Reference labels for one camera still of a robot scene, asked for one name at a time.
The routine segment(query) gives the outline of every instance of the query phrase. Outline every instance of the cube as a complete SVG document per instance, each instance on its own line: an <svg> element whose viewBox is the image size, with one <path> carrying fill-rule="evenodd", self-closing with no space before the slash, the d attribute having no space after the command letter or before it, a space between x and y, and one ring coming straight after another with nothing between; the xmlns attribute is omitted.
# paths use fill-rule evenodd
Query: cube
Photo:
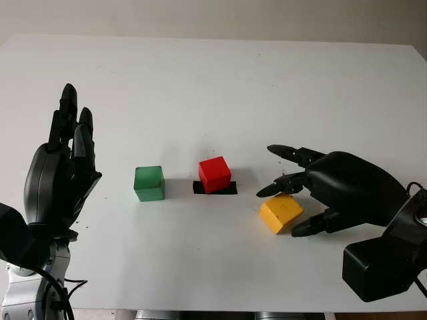
<svg viewBox="0 0 427 320"><path fill-rule="evenodd" d="M266 225L278 234L289 222L298 218L304 212L293 197L282 193L264 202L260 208L260 217Z"/></svg>
<svg viewBox="0 0 427 320"><path fill-rule="evenodd" d="M161 167L136 168L133 190L141 202L165 199L165 179Z"/></svg>
<svg viewBox="0 0 427 320"><path fill-rule="evenodd" d="M206 193L225 189L230 185L232 172L223 157L199 162L199 177Z"/></svg>

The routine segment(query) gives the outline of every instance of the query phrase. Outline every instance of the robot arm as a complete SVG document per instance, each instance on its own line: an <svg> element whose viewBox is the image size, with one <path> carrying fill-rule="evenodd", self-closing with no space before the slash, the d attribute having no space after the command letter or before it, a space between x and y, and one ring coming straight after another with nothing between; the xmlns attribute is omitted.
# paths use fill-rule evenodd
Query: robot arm
<svg viewBox="0 0 427 320"><path fill-rule="evenodd" d="M0 259L8 262L9 274L4 319L60 320L65 313L74 319L64 280L68 244L77 240L70 226L101 178L92 133L91 111L83 108L77 122L77 93L67 84L49 141L36 150L25 181L28 225L19 212L0 203Z"/></svg>
<svg viewBox="0 0 427 320"><path fill-rule="evenodd" d="M344 250L343 280L363 301L405 292L427 268L427 191L413 197L383 169L359 157L335 151L327 155L306 148L271 145L268 149L305 171L283 175L258 192L298 193L304 187L327 205L323 213L296 225L292 236L333 233L363 223L387 227L375 239Z"/></svg>

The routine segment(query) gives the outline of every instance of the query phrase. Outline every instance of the black cable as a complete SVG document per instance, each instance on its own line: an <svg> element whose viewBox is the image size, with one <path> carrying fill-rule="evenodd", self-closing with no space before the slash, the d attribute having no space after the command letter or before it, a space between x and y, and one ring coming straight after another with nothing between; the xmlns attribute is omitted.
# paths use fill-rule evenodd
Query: black cable
<svg viewBox="0 0 427 320"><path fill-rule="evenodd" d="M48 274L48 272L44 271L42 268L34 267L29 269L33 270L34 272L37 272L38 274L40 274L40 276L45 278L47 282L50 283L50 285L56 290L59 297L61 298L62 304L64 306L64 312L66 312L68 315L68 320L74 320L73 309L69 304L68 296L65 294L63 288L60 286L58 281L56 281L55 278L53 278L50 274Z"/></svg>
<svg viewBox="0 0 427 320"><path fill-rule="evenodd" d="M427 298L427 289L425 288L425 286L422 285L419 278L415 278L414 282L415 282L416 286L419 288L419 290L421 291L421 293Z"/></svg>
<svg viewBox="0 0 427 320"><path fill-rule="evenodd" d="M421 183L418 183L418 182L415 182L415 181L413 181L413 182L409 182L408 186L406 187L406 194L407 194L408 196L410 196L411 187L412 187L413 185L416 185L416 186L417 186L417 187L419 187L420 189L423 189L423 187L422 187Z"/></svg>
<svg viewBox="0 0 427 320"><path fill-rule="evenodd" d="M73 290L71 290L68 294L68 299L71 297L71 295L73 294L74 291L76 291L78 288L80 288L82 285L85 285L87 283L87 280L83 280L81 283L79 283L78 285L76 285Z"/></svg>
<svg viewBox="0 0 427 320"><path fill-rule="evenodd" d="M67 278L65 278L64 281L65 282L72 282L72 283L81 283L81 282L85 282L85 281L87 282L87 280L70 280Z"/></svg>

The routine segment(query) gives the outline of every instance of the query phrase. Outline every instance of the yellow cube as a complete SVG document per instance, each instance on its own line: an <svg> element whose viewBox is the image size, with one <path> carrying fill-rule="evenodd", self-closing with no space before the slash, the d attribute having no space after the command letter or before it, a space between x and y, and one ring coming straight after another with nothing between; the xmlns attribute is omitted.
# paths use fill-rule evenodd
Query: yellow cube
<svg viewBox="0 0 427 320"><path fill-rule="evenodd" d="M290 221L304 212L293 197L282 193L264 202L260 208L260 216L267 226L278 234Z"/></svg>

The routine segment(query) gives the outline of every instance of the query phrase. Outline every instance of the white wall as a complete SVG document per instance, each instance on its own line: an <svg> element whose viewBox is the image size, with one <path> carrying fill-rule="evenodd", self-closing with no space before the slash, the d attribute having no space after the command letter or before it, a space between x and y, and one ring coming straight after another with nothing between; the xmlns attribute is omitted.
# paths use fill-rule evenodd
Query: white wall
<svg viewBox="0 0 427 320"><path fill-rule="evenodd" d="M409 44L426 56L426 0L0 0L0 43L71 33Z"/></svg>

